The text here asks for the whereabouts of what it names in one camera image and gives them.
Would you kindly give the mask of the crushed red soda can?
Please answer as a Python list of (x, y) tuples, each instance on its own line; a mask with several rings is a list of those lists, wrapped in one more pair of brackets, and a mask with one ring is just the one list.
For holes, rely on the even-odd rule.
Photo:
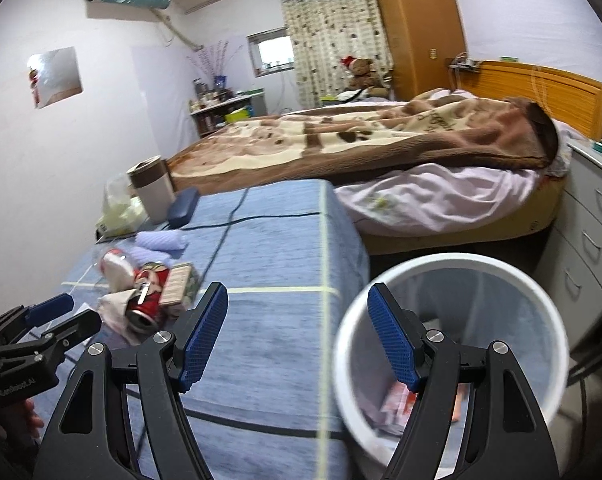
[(159, 262), (148, 262), (137, 272), (134, 291), (125, 309), (128, 325), (134, 332), (153, 334), (164, 326), (167, 311), (160, 306), (160, 298), (169, 273), (170, 268)]

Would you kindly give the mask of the clear bottle red label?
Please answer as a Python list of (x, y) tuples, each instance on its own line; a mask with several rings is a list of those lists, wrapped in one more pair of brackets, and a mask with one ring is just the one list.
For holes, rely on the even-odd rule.
[(98, 268), (108, 283), (110, 292), (124, 292), (134, 287), (135, 262), (122, 249), (107, 248), (99, 257)]

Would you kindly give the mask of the beige medicine box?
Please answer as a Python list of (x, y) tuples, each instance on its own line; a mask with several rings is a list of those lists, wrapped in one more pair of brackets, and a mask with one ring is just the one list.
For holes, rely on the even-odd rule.
[(191, 263), (175, 264), (167, 274), (159, 306), (170, 318), (178, 318), (193, 306), (199, 284), (199, 273)]

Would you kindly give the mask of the lilac foam net sleeve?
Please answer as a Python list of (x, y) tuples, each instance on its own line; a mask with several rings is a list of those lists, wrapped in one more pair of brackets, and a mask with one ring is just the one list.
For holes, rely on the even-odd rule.
[(141, 231), (135, 236), (135, 244), (154, 252), (181, 252), (188, 240), (181, 230)]
[(160, 266), (171, 268), (174, 263), (172, 257), (166, 252), (156, 252), (155, 250), (142, 247), (132, 248), (127, 252), (130, 255), (130, 258), (134, 261), (137, 269), (140, 269), (146, 264), (159, 264)]

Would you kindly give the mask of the pink trash box in bin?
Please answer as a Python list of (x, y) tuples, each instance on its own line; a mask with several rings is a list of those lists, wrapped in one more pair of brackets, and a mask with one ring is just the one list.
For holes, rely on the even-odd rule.
[(377, 429), (401, 437), (416, 403), (416, 394), (402, 382), (394, 382), (381, 404)]

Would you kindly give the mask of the white round trash bin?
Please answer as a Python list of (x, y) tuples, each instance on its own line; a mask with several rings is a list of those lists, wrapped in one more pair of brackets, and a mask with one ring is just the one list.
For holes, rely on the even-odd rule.
[(555, 479), (568, 340), (550, 296), (489, 257), (382, 273), (338, 330), (333, 385), (372, 479)]

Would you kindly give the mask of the crumpled white tissue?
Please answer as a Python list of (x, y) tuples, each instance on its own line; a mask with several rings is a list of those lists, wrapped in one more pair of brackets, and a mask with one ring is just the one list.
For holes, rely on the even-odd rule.
[(133, 292), (133, 289), (127, 289), (102, 296), (98, 301), (97, 311), (110, 330), (122, 336), (131, 346), (138, 346), (140, 339), (130, 328), (126, 318), (127, 301), (130, 300)]

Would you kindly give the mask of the tissue pack in plastic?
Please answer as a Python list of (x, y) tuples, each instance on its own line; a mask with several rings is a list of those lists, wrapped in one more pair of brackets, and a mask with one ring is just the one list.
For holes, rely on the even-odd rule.
[(96, 222), (97, 240), (133, 234), (147, 220), (147, 212), (126, 174), (110, 178), (103, 187), (101, 217)]

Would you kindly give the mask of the grey brown lidded cup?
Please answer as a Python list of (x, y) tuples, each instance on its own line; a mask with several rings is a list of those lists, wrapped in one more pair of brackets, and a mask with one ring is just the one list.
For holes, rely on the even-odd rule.
[(138, 162), (126, 171), (130, 184), (153, 224), (167, 221), (176, 200), (167, 162), (159, 155)]

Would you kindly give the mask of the dark blue glasses case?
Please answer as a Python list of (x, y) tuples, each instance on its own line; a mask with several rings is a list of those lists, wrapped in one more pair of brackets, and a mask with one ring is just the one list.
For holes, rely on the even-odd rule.
[(189, 223), (200, 198), (197, 188), (185, 188), (175, 195), (173, 204), (167, 211), (167, 224), (171, 229), (179, 229)]

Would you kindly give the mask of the grey drawer nightstand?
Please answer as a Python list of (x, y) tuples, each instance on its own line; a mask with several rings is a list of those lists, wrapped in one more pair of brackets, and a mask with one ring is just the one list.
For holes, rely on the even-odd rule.
[(602, 154), (589, 142), (568, 146), (566, 186), (533, 278), (554, 301), (575, 349), (602, 318)]

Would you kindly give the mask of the pink bed sheet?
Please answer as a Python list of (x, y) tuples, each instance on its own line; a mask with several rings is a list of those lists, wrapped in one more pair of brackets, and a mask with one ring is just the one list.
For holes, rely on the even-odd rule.
[(365, 234), (427, 236), (480, 228), (506, 217), (528, 200), (541, 177), (538, 170), (425, 164), (338, 186), (335, 193)]

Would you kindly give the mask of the blue checked table cloth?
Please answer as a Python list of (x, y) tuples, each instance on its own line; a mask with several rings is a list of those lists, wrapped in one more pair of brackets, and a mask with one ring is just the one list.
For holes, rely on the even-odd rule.
[(331, 391), (341, 318), (368, 257), (333, 186), (287, 181), (202, 197), (177, 255), (222, 283), (228, 311), (182, 402), (217, 479), (347, 479)]

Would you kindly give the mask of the cluttered side desk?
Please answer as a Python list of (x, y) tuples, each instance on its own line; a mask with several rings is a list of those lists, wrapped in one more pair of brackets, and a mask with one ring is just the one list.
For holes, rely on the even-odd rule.
[(241, 122), (267, 114), (263, 89), (240, 91), (224, 101), (192, 102), (190, 117), (199, 138), (211, 136), (232, 122)]

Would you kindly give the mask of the orange wooden headboard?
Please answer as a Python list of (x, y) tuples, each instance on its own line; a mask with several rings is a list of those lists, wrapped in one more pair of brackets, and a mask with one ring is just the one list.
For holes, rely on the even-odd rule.
[(540, 65), (482, 61), (476, 70), (459, 70), (456, 80), (481, 98), (532, 100), (588, 139), (602, 138), (602, 82), (595, 79)]

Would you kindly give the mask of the small window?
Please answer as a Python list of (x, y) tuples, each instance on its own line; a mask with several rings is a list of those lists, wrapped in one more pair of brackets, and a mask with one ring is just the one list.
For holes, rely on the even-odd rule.
[(295, 55), (286, 27), (258, 32), (248, 36), (247, 41), (255, 76), (293, 69)]

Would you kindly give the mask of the brown teddy bear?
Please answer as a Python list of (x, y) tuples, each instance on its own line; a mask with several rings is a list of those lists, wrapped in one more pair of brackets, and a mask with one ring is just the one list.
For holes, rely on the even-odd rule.
[(370, 98), (389, 98), (389, 90), (376, 72), (371, 58), (355, 58), (347, 55), (341, 58), (340, 62), (350, 74), (345, 87), (348, 91), (366, 94)]

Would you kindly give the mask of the patterned window curtain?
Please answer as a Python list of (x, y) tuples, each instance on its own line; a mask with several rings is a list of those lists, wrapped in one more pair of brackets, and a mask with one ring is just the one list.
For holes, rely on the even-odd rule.
[(369, 58), (380, 75), (393, 69), (377, 0), (280, 0), (295, 57), (300, 102), (317, 107), (347, 87), (348, 55)]

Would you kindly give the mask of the orange wooden wardrobe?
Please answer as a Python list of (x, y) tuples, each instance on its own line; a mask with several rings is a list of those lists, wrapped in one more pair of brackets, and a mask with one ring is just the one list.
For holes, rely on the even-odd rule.
[(449, 84), (449, 65), (466, 51), (456, 0), (377, 0), (393, 58), (392, 84), (408, 101)]

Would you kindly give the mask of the wall mirror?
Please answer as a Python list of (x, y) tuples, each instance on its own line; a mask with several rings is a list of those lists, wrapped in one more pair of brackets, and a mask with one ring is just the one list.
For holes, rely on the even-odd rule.
[(74, 47), (34, 54), (26, 65), (36, 110), (83, 91)]

